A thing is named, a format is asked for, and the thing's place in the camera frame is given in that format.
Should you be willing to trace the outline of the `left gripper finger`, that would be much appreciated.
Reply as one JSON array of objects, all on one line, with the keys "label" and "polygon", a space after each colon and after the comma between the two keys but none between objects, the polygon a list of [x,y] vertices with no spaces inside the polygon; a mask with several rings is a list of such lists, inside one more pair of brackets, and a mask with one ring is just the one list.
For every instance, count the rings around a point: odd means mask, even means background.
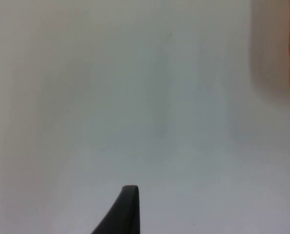
[{"label": "left gripper finger", "polygon": [[138,186],[122,187],[114,204],[92,234],[140,234]]}]

